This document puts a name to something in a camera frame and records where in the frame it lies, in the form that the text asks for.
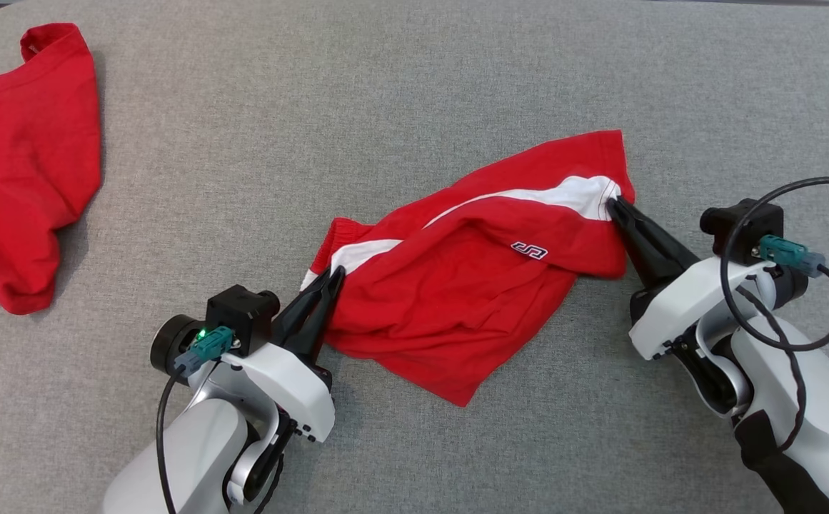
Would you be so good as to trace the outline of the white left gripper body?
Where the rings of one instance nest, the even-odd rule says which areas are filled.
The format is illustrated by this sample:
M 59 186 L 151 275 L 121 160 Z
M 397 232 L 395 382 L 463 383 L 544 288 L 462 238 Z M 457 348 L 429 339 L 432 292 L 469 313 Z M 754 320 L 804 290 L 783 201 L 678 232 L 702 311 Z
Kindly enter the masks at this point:
M 335 404 L 326 384 L 297 355 L 267 343 L 248 357 L 226 353 L 221 360 L 241 367 L 255 388 L 283 408 L 306 435 L 326 441 L 335 425 Z

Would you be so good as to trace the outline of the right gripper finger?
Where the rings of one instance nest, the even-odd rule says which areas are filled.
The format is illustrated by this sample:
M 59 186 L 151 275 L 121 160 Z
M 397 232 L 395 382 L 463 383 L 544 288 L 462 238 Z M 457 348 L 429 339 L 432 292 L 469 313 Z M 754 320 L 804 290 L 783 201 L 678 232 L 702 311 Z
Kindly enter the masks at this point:
M 614 199 L 614 224 L 636 270 L 684 271 L 700 261 L 623 196 Z
M 643 286 L 661 286 L 679 276 L 679 242 L 661 225 L 630 203 L 609 203 L 607 211 Z

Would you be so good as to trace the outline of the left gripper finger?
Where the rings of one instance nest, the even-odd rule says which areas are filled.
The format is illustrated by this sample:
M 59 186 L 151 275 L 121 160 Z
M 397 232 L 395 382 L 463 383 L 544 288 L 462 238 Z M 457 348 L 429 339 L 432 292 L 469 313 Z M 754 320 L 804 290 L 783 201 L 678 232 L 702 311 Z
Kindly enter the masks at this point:
M 332 266 L 303 289 L 308 300 L 308 316 L 303 325 L 303 357 L 308 361 L 318 359 L 345 277 L 345 267 Z
M 303 325 L 308 316 L 308 300 L 302 292 L 273 320 L 271 344 L 285 349 L 303 349 Z

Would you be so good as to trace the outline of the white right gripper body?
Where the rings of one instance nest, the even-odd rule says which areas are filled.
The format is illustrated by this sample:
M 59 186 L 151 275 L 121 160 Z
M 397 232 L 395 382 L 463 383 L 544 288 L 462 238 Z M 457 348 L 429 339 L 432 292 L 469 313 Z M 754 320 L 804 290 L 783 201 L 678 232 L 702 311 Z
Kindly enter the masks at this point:
M 633 323 L 630 341 L 641 357 L 651 361 L 666 354 L 666 342 L 674 341 L 702 318 L 719 328 L 734 322 L 723 296 L 717 256 L 694 264 L 657 293 Z

